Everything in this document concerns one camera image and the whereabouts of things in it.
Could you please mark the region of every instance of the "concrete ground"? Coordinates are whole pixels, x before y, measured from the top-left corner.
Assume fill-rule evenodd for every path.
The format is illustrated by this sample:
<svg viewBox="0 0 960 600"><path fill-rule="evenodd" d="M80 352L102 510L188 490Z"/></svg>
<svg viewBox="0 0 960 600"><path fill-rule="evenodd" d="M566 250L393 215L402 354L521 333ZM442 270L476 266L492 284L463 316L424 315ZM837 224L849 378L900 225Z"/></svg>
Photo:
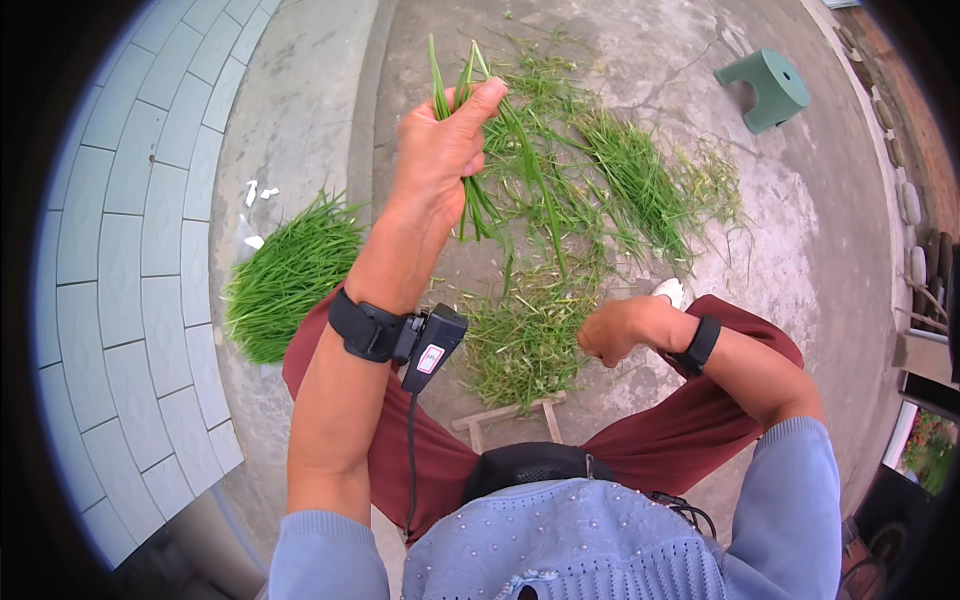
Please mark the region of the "concrete ground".
<svg viewBox="0 0 960 600"><path fill-rule="evenodd" d="M504 18L507 10L512 20ZM684 282L687 301L712 293L777 324L797 342L824 398L844 511L850 513L873 477L899 408L886 369L895 333L892 232L863 109L801 0L399 0L396 12L393 3L380 3L378 11L374 2L323 7L285 2L254 53L225 132L211 216L211 289L220 289L237 261L235 231L248 179L281 190L249 211L254 229L264 236L281 216L306 206L327 176L328 184L338 187L366 185L376 212L389 193L396 123L430 93L427 35L436 37L444 78L453 83L471 37L490 46L495 57L505 47L498 33L529 37L530 25L560 26L581 38L602 68L587 76L586 85L618 114L656 123L661 143L688 145L707 136L730 145L753 241L735 232L727 252L725 232L711 229L712 246L700 248L694 276ZM364 36L371 41L366 54L347 43ZM339 45L331 46L335 41ZM384 56L384 48L377 44L385 45L382 70L375 58ZM740 119L742 94L720 87L712 70L765 45L801 73L811 103L783 127L754 136ZM371 78L378 85L370 86ZM353 104L333 100L343 96L338 90L358 86L375 90L375 106L364 104L373 97L366 93L348 92ZM375 111L372 135L358 130L357 115L365 110L371 118ZM370 144L357 151L357 140L365 136L372 138L372 157ZM366 179L357 175L364 169L356 165L365 161L372 182L369 173ZM492 276L491 259L502 260L498 249L451 242L437 276L469 287ZM609 297L649 293L672 276L636 268L624 275L636 288L609 290ZM223 304L212 303L219 333ZM285 502L292 405L278 367L255 368L229 343L218 343L218 355L247 458L225 486L258 549L269 557ZM420 398L428 414L447 427L484 410L453 375L454 370L442 373ZM656 405L680 382L649 350L636 352L613 374L591 366L577 381L584 389L557 408L564 441L584 442L611 422ZM545 423L535 417L498 423L485 434L488 447L547 439ZM730 539L750 451L686 496L713 517L724 541Z"/></svg>

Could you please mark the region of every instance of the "label sticker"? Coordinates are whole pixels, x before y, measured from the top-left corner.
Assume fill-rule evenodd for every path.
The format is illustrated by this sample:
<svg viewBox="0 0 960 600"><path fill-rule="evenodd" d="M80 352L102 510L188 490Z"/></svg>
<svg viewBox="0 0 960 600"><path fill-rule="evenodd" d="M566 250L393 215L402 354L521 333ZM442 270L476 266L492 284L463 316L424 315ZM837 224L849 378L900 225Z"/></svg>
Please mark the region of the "label sticker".
<svg viewBox="0 0 960 600"><path fill-rule="evenodd" d="M437 368L437 363L440 362L444 352L446 352L446 350L439 346L434 346L433 344L427 346L423 354L420 355L420 360L417 362L417 371L427 374L432 373L433 370Z"/></svg>

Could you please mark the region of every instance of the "white tile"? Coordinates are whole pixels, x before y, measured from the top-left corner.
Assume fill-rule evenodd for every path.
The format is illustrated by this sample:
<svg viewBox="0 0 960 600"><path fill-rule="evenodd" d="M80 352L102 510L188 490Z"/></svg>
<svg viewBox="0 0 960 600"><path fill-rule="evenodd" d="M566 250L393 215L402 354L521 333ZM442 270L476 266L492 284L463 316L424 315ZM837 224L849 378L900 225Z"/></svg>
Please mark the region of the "white tile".
<svg viewBox="0 0 960 600"><path fill-rule="evenodd" d="M86 124L84 144L116 150L136 92L143 85L154 58L153 54L143 48L127 46L110 73L107 85L104 86L97 106L90 115L90 121Z"/></svg>
<svg viewBox="0 0 960 600"><path fill-rule="evenodd" d="M257 9L253 11L250 20L247 21L243 32L240 34L240 37L237 38L237 43L233 45L233 50L230 53L244 64L250 62L253 48L256 47L256 42L258 42L260 36L263 35L263 30L266 29L267 21L269 20L270 16L263 10Z"/></svg>
<svg viewBox="0 0 960 600"><path fill-rule="evenodd" d="M160 399L160 411L194 495L207 490L224 476L213 443L204 427L197 394L193 388Z"/></svg>
<svg viewBox="0 0 960 600"><path fill-rule="evenodd" d="M245 24L259 0L230 0L225 11L240 24Z"/></svg>
<svg viewBox="0 0 960 600"><path fill-rule="evenodd" d="M220 461L220 468L224 473L229 473L243 462L243 451L233 430L232 420L211 429L210 441L213 442L213 451L217 453L217 460Z"/></svg>
<svg viewBox="0 0 960 600"><path fill-rule="evenodd" d="M227 0L200 0L187 11L183 22L203 35L210 30L210 25L217 15L227 5Z"/></svg>
<svg viewBox="0 0 960 600"><path fill-rule="evenodd" d="M169 109L170 103L174 101L174 94L177 93L177 87L180 86L180 81L186 74L186 67L203 39L203 36L183 23L178 23L177 28L167 39L167 43L163 44L163 50L156 55L154 65L150 67L147 79L136 97L152 105Z"/></svg>
<svg viewBox="0 0 960 600"><path fill-rule="evenodd" d="M136 468L143 471L170 455L170 445L147 365L147 347L134 342L104 350L120 426Z"/></svg>
<svg viewBox="0 0 960 600"><path fill-rule="evenodd" d="M160 0L133 36L133 43L158 53L192 5L193 0Z"/></svg>
<svg viewBox="0 0 960 600"><path fill-rule="evenodd" d="M151 156L156 152L165 110L136 101L117 146L117 155L107 184L104 210L142 215L150 181Z"/></svg>
<svg viewBox="0 0 960 600"><path fill-rule="evenodd" d="M183 218L210 220L210 201L213 198L213 180L217 175L217 160L222 134L209 127L201 127L197 145L190 159L190 175L186 180L186 198L183 201Z"/></svg>
<svg viewBox="0 0 960 600"><path fill-rule="evenodd" d="M276 7L280 6L280 0L260 0L260 8L272 15L276 12Z"/></svg>
<svg viewBox="0 0 960 600"><path fill-rule="evenodd" d="M163 518L167 520L193 501L193 492L190 491L176 456L169 456L159 465L144 472L143 480L147 482L147 490L150 490Z"/></svg>
<svg viewBox="0 0 960 600"><path fill-rule="evenodd" d="M87 431L84 444L110 504L133 540L143 543L164 520L133 462L120 421L109 420Z"/></svg>
<svg viewBox="0 0 960 600"><path fill-rule="evenodd" d="M104 215L97 300L104 347L143 338L140 314L140 230L143 217Z"/></svg>
<svg viewBox="0 0 960 600"><path fill-rule="evenodd" d="M68 126L66 136L60 141L60 153L57 162L50 173L50 187L47 190L47 208L63 209L63 198L66 196L66 187L73 173L73 161L80 150L80 140L84 137L86 123L90 120L90 113L97 105L102 87L91 87L77 104L73 114L73 121Z"/></svg>
<svg viewBox="0 0 960 600"><path fill-rule="evenodd" d="M147 20L147 17L154 11L155 6L156 0L153 2L145 2L140 10L131 17L130 23L116 38L116 41L113 42L109 55L101 63L100 70L97 72L97 79L94 82L96 85L103 87L107 84L107 79L110 73L113 72L113 67L116 66L117 61L120 60L123 51L127 49L127 44L133 39L136 30L143 25L143 22Z"/></svg>
<svg viewBox="0 0 960 600"><path fill-rule="evenodd" d="M183 221L180 246L180 287L183 293L183 324L210 322L210 267L207 264L210 225Z"/></svg>
<svg viewBox="0 0 960 600"><path fill-rule="evenodd" d="M60 217L57 210L43 213L40 243L36 253L34 279L34 360L38 367L60 360L60 337L57 335L57 240L60 238Z"/></svg>
<svg viewBox="0 0 960 600"><path fill-rule="evenodd" d="M150 371L156 395L164 396L193 383L180 313L180 278L145 277L142 287Z"/></svg>
<svg viewBox="0 0 960 600"><path fill-rule="evenodd" d="M154 165L143 216L140 273L144 276L180 272L180 215L185 191L186 171Z"/></svg>
<svg viewBox="0 0 960 600"><path fill-rule="evenodd" d="M136 550L130 532L124 527L120 516L113 510L109 499L88 510L83 515L87 533L104 554L107 563L116 568Z"/></svg>
<svg viewBox="0 0 960 600"><path fill-rule="evenodd" d="M167 122L163 124L156 159L183 169L190 166L197 130L213 87L187 73L180 82Z"/></svg>
<svg viewBox="0 0 960 600"><path fill-rule="evenodd" d="M81 431L116 417L97 318L97 284L57 288L57 326L63 371Z"/></svg>
<svg viewBox="0 0 960 600"><path fill-rule="evenodd" d="M208 84L216 83L230 48L240 35L240 29L236 21L221 12L190 62L190 72Z"/></svg>
<svg viewBox="0 0 960 600"><path fill-rule="evenodd" d="M233 52L236 52L236 46L233 47ZM206 105L204 125L218 132L224 131L227 127L227 117L230 115L230 109L233 108L233 98L237 95L237 87L240 86L240 80L243 79L243 72L246 69L247 67L234 57L227 59L227 64L224 65L224 70L220 72L217 84L213 86L210 103Z"/></svg>
<svg viewBox="0 0 960 600"><path fill-rule="evenodd" d="M81 146L77 152L63 203L57 283L97 278L97 242L111 164L113 152L108 150Z"/></svg>
<svg viewBox="0 0 960 600"><path fill-rule="evenodd" d="M194 387L204 413L207 429L230 418L224 383L220 379L217 348L213 341L213 325L206 324L186 330L186 347L190 352L190 370Z"/></svg>
<svg viewBox="0 0 960 600"><path fill-rule="evenodd" d="M38 374L40 380L40 414L46 422L47 446L53 448L58 472L73 498L78 513L104 497L104 489L86 455L80 428L73 416L70 395L66 390L63 365L53 365Z"/></svg>

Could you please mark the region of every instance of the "hand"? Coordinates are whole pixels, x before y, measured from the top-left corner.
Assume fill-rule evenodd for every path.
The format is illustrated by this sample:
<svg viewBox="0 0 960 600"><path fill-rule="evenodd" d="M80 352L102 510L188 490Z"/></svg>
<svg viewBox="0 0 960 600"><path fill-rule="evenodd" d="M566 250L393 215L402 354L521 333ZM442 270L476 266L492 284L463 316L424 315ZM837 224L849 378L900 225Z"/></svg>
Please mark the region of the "hand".
<svg viewBox="0 0 960 600"><path fill-rule="evenodd" d="M446 90L453 106L454 88ZM437 121L433 100L407 114L397 127L398 153L394 189L388 203L402 204L437 228L449 230L464 210L461 177L483 169L483 123L497 114L507 86L494 77L473 87L469 99L449 118Z"/></svg>
<svg viewBox="0 0 960 600"><path fill-rule="evenodd" d="M587 317L577 333L577 343L584 353L612 369L637 344L684 351L693 335L688 330L691 326L695 330L696 322L696 318L671 306L666 296L610 300Z"/></svg>

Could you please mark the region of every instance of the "maroon pants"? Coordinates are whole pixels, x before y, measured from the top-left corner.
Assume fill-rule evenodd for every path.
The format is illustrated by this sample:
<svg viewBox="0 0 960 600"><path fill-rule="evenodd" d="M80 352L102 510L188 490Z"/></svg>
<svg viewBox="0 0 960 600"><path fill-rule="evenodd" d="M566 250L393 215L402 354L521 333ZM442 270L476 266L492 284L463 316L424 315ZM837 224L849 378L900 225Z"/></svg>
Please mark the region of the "maroon pants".
<svg viewBox="0 0 960 600"><path fill-rule="evenodd" d="M335 292L307 314L283 357L283 379L294 399L326 327ZM785 333L714 296L697 299L686 312L694 316L710 314L723 326L754 337L798 367L804 365L800 350ZM686 376L675 363L667 362ZM397 527L406 523L410 502L409 408L410 394L400 389L395 368L387 382L368 462L373 505ZM411 523L411 540L460 508L464 485L478 458L419 406L414 427L417 511ZM606 427L581 448L609 467L616 480L628 488L681 495L761 433L759 424L726 392L709 378L699 376L686 381L654 408Z"/></svg>

